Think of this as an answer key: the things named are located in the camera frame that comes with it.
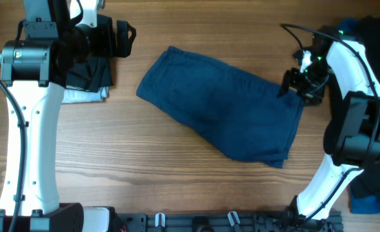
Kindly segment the navy blue shorts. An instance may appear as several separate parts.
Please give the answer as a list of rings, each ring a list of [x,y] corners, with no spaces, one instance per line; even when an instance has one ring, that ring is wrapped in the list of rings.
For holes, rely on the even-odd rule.
[[[174,46],[137,88],[138,97],[192,128],[232,160],[282,168],[303,101],[290,90],[222,61]]]

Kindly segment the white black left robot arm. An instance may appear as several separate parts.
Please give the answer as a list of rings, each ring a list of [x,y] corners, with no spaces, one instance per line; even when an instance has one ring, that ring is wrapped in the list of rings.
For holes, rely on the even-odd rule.
[[[0,231],[126,231],[112,207],[59,200],[57,122],[66,75],[87,57],[128,57],[136,30],[99,15],[103,1],[25,1],[17,36],[0,53],[8,105]]]

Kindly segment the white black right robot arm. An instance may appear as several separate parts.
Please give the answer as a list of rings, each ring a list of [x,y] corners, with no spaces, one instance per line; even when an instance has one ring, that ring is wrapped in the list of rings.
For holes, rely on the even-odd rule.
[[[285,231],[318,231],[327,226],[334,202],[357,176],[380,163],[380,83],[359,36],[334,27],[312,33],[312,45],[299,47],[299,68],[285,72],[278,96],[294,88],[305,104],[316,105],[332,83],[338,94],[326,127],[325,155],[309,185],[294,197],[281,219]]]

